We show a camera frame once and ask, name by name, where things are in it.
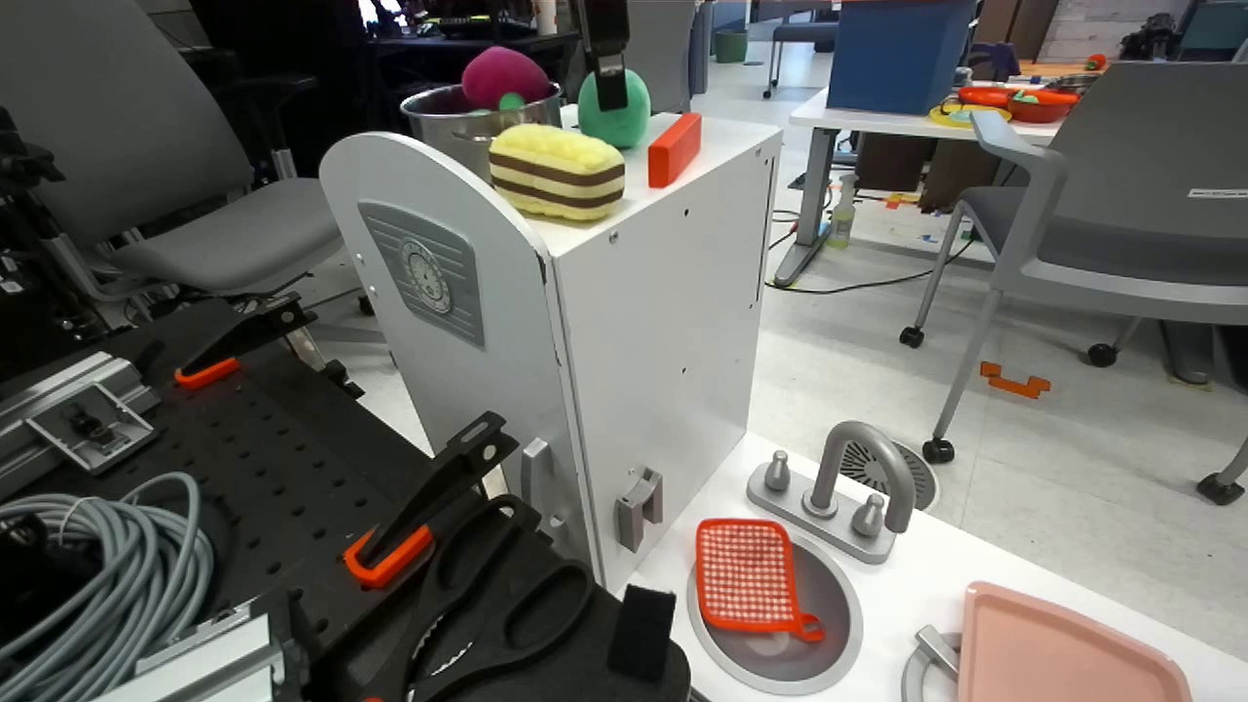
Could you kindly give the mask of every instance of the yellow sponge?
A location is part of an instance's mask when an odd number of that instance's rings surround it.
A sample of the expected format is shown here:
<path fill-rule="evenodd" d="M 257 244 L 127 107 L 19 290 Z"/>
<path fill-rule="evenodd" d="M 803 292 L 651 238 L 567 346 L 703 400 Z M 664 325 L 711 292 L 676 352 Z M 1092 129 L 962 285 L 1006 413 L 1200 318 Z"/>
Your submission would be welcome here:
<path fill-rule="evenodd" d="M 490 139 L 490 183 L 524 214 L 598 221 L 622 200 L 622 155 L 555 126 L 513 126 Z"/>

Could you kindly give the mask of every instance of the red strainer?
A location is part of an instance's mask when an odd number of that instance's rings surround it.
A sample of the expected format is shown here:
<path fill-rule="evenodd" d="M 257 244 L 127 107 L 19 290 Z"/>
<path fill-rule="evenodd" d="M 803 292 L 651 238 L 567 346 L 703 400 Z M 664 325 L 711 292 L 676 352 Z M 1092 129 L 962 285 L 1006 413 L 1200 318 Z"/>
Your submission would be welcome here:
<path fill-rule="evenodd" d="M 717 633 L 789 633 L 817 645 L 817 615 L 794 601 L 794 555 L 789 529 L 763 520 L 697 523 L 697 606 Z"/>

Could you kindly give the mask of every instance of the pink ball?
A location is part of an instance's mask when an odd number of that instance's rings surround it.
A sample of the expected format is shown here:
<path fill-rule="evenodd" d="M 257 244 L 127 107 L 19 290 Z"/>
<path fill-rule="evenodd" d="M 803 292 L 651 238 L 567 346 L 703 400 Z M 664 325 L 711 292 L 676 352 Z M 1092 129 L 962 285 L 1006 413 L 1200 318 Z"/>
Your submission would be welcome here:
<path fill-rule="evenodd" d="M 551 77 L 533 60 L 525 60 L 517 51 L 486 48 L 464 68 L 459 92 L 477 110 L 495 110 L 503 92 L 517 92 L 524 100 L 546 96 Z"/>

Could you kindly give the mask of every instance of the coiled cable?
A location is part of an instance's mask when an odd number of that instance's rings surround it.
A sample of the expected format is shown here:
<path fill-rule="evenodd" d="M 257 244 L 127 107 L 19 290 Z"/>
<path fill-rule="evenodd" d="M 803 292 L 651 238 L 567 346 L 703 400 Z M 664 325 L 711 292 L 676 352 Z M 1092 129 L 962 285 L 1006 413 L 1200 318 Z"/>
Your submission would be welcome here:
<path fill-rule="evenodd" d="M 157 485 L 179 485 L 187 516 L 139 503 Z M 0 699 L 96 699 L 121 688 L 139 655 L 195 625 L 213 555 L 197 529 L 197 485 L 187 471 L 153 477 L 125 499 L 47 491 L 0 503 L 0 520 L 14 516 L 35 516 L 49 539 L 96 543 L 102 572 L 0 645 L 0 658 L 19 658 L 14 673 L 0 677 Z"/>

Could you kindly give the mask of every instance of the white floor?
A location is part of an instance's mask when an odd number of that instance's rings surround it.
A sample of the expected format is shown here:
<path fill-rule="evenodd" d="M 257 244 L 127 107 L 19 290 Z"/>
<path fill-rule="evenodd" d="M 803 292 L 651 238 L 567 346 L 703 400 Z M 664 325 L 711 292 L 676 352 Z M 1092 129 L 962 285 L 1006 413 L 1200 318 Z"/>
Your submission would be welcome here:
<path fill-rule="evenodd" d="M 763 68 L 712 68 L 697 110 L 784 126 L 817 81 L 828 81 L 828 60 L 789 48 L 772 100 L 762 100 Z M 807 134 L 789 129 L 780 188 L 803 170 L 803 155 Z M 775 211 L 789 207 L 794 190 L 775 190 Z M 925 264 L 927 257 L 916 252 L 850 244 L 828 250 L 798 285 L 876 282 Z M 817 458 L 836 421 L 860 417 L 920 446 L 981 285 L 986 268 L 953 268 L 920 352 L 897 343 L 920 285 L 850 298 L 769 292 L 754 434 Z M 342 334 L 366 318 L 347 318 L 347 312 L 327 312 L 327 318 L 320 343 L 347 360 L 366 407 L 420 442 L 385 346 Z M 986 360 L 998 360 L 1006 374 L 1045 374 L 1053 389 L 1042 400 L 1018 400 L 981 382 L 970 385 L 953 426 L 960 461 L 940 469 L 932 516 L 1248 658 L 1248 564 L 1240 562 L 1248 556 L 1248 499 L 1207 507 L 1193 494 L 1193 480 L 1220 469 L 1248 438 L 1248 398 L 1226 372 L 1205 389 L 1168 382 L 1155 328 L 1139 333 L 1118 365 L 1084 365 L 1079 346 L 1109 333 L 1111 318 L 1092 317 L 1001 312 Z"/>

